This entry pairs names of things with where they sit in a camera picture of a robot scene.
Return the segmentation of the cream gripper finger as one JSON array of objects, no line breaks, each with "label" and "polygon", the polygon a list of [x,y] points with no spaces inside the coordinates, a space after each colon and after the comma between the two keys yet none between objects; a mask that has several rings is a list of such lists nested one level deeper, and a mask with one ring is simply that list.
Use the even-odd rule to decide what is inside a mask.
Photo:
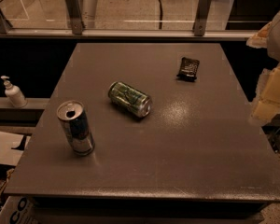
[{"label": "cream gripper finger", "polygon": [[268,22],[260,30],[258,30],[254,35],[252,35],[246,44],[254,49],[266,49],[267,48],[267,37],[271,27],[271,22]]},{"label": "cream gripper finger", "polygon": [[259,75],[256,97],[251,104],[249,122],[264,126],[280,111],[280,63],[273,69],[264,68]]}]

